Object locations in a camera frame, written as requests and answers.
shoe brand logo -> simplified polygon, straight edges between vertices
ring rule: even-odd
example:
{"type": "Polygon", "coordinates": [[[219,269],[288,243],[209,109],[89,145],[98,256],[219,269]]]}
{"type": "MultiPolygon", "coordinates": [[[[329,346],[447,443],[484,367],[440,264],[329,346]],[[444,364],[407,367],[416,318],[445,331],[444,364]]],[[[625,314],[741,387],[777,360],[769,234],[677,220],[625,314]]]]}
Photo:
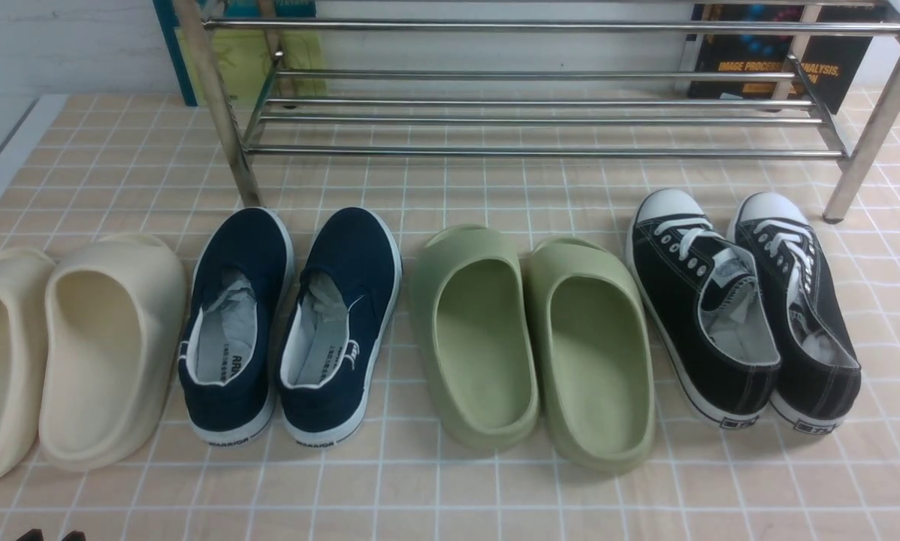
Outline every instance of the shoe brand logo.
{"type": "Polygon", "coordinates": [[[323,361],[323,370],[320,370],[320,381],[323,381],[330,374],[330,370],[336,369],[337,364],[340,363],[340,353],[342,349],[336,346],[330,346],[329,352],[327,352],[327,358],[323,361]]]}
{"type": "Polygon", "coordinates": [[[233,356],[233,365],[230,366],[230,377],[236,376],[240,369],[243,367],[243,357],[239,355],[233,356]]]}
{"type": "Polygon", "coordinates": [[[344,359],[350,360],[350,370],[357,370],[357,356],[360,355],[360,343],[356,340],[350,340],[346,343],[346,353],[343,354],[344,359]]]}
{"type": "Polygon", "coordinates": [[[296,443],[298,443],[302,446],[309,446],[310,448],[313,448],[313,449],[323,449],[323,448],[326,448],[326,446],[334,446],[337,444],[337,442],[329,442],[328,444],[305,444],[303,442],[296,442],[296,443]]]}
{"type": "Polygon", "coordinates": [[[210,445],[211,445],[211,446],[237,446],[237,445],[243,445],[243,444],[245,444],[245,443],[248,442],[248,441],[250,441],[250,438],[247,437],[247,438],[243,438],[243,439],[241,439],[241,440],[237,440],[237,441],[230,442],[230,443],[226,443],[226,444],[214,444],[214,443],[212,443],[212,444],[210,444],[210,445]]]}
{"type": "Polygon", "coordinates": [[[725,417],[720,422],[720,427],[728,429],[728,431],[734,431],[734,429],[736,429],[736,428],[748,428],[748,427],[751,427],[751,425],[755,424],[755,422],[757,422],[759,417],[760,416],[752,417],[749,419],[744,419],[743,421],[738,421],[736,419],[728,419],[725,417]]]}
{"type": "Polygon", "coordinates": [[[804,421],[794,422],[794,431],[804,432],[804,434],[811,434],[814,436],[831,434],[837,427],[837,425],[811,425],[810,422],[804,421]]]}

book cover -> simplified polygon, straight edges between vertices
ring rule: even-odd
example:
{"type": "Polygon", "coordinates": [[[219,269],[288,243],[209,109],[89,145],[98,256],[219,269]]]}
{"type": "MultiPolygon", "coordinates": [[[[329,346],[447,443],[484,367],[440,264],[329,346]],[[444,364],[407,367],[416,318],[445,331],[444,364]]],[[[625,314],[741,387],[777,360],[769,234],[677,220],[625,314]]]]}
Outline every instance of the book cover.
{"type": "MultiPolygon", "coordinates": [[[[738,6],[714,5],[704,20],[768,20],[798,21],[801,6],[738,6]]],[[[817,20],[820,22],[883,20],[883,8],[825,6],[817,20]]],[[[824,105],[837,113],[844,97],[868,52],[871,38],[832,37],[814,35],[808,40],[801,65],[814,82],[815,90],[824,105]]],[[[790,50],[787,35],[706,35],[697,55],[695,71],[780,71],[790,50]]],[[[687,96],[693,98],[769,98],[773,83],[715,83],[690,84],[687,96]]],[[[797,96],[792,91],[790,96],[797,96]]]]}
{"type": "MultiPolygon", "coordinates": [[[[206,0],[199,0],[205,5],[206,0]]],[[[166,41],[169,57],[173,62],[180,92],[186,105],[202,105],[202,89],[193,71],[186,49],[186,38],[179,28],[171,0],[153,0],[166,41]]],[[[316,17],[316,3],[298,0],[274,0],[278,17],[316,17]]],[[[255,0],[231,0],[227,17],[259,17],[255,0]]],[[[282,48],[288,53],[288,64],[293,68],[323,68],[319,34],[308,31],[292,31],[282,34],[282,48]]],[[[267,42],[262,31],[220,29],[213,33],[213,50],[219,61],[220,74],[227,93],[234,103],[252,106],[267,78],[270,59],[267,42]]],[[[320,80],[295,80],[293,89],[297,95],[326,95],[326,82],[320,80]]]]}

tiled floor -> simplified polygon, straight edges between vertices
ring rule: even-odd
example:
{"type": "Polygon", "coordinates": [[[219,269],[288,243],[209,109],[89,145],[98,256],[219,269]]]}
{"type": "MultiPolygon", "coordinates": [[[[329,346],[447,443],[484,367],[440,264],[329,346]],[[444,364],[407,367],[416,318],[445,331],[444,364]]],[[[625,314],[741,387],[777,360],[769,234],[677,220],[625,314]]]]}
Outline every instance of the tiled floor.
{"type": "MultiPolygon", "coordinates": [[[[845,120],[860,127],[871,92],[845,120]]],[[[687,144],[702,138],[788,147],[813,133],[772,130],[453,130],[367,128],[282,132],[336,144],[687,144]]],[[[833,164],[257,161],[265,201],[279,209],[297,256],[330,213],[364,205],[387,220],[412,273],[413,256],[447,225],[488,223],[523,251],[575,234],[622,255],[622,235],[650,191],[692,192],[719,227],[746,195],[775,189],[815,219],[865,384],[835,434],[811,438],[767,415],[718,432],[698,422],[654,338],[656,446],[617,479],[571,465],[543,427],[518,448],[474,455],[441,434],[406,296],[374,374],[367,420],[337,449],[293,444],[279,422],[243,449],[209,449],[186,424],[179,387],[151,440],[87,475],[38,452],[0,480],[0,539],[31,527],[46,539],[84,530],[126,539],[631,539],[900,540],[900,120],[854,208],[839,226],[818,219],[833,164]]],[[[76,96],[0,202],[0,249],[36,246],[59,259],[97,237],[145,231],[192,268],[237,192],[205,110],[176,96],[76,96]]]]}

yellow book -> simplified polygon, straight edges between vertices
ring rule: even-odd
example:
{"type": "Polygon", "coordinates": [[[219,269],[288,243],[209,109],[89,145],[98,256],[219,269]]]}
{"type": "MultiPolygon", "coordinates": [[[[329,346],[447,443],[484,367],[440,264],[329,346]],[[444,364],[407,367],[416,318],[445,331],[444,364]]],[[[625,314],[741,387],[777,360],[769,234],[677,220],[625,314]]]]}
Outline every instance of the yellow book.
{"type": "MultiPolygon", "coordinates": [[[[186,74],[193,85],[196,102],[203,103],[203,88],[199,76],[189,58],[189,48],[183,32],[176,29],[176,39],[180,42],[186,74]]],[[[323,54],[320,51],[319,35],[316,32],[284,32],[282,50],[288,53],[290,68],[323,69],[323,54]]],[[[267,41],[262,31],[220,29],[213,33],[213,51],[219,63],[223,83],[232,102],[253,107],[260,95],[260,89],[267,79],[270,68],[267,41]]],[[[293,89],[299,96],[327,95],[326,81],[323,79],[296,79],[293,89]]]]}

white wall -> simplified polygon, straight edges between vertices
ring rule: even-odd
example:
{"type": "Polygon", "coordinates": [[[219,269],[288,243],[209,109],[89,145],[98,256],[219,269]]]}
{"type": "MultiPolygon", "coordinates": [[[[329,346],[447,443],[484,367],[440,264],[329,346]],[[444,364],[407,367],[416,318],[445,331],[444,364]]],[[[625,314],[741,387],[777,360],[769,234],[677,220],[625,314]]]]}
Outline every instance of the white wall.
{"type": "Polygon", "coordinates": [[[0,0],[0,95],[175,89],[150,0],[0,0]]]}
{"type": "MultiPolygon", "coordinates": [[[[325,2],[320,14],[684,20],[688,6],[325,2]]],[[[396,35],[324,38],[336,68],[673,69],[680,35],[396,35]]],[[[871,45],[858,81],[882,83],[899,50],[871,45]]],[[[151,0],[0,0],[0,95],[172,92],[176,78],[151,0]]]]}

